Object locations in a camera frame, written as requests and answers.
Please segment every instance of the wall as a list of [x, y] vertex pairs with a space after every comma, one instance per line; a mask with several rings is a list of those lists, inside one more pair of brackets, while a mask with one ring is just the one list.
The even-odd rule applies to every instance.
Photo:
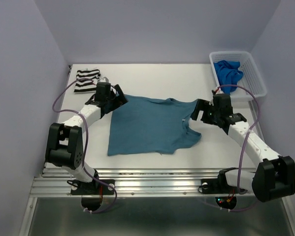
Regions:
[[0, 236], [18, 234], [67, 64], [33, 0], [0, 0]]
[[[295, 160], [295, 0], [282, 0], [252, 50], [267, 83], [261, 126], [266, 141]], [[295, 195], [292, 197], [295, 207]]]
[[35, 0], [69, 63], [209, 62], [250, 51], [280, 0]]

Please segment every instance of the striped cloth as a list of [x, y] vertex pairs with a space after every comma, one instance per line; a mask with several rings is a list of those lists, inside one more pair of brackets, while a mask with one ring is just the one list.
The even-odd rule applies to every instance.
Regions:
[[78, 70], [76, 73], [76, 79], [91, 79], [89, 80], [80, 80], [75, 84], [74, 92], [96, 92], [96, 84], [100, 80], [100, 71], [96, 68], [94, 69], [85, 69]]

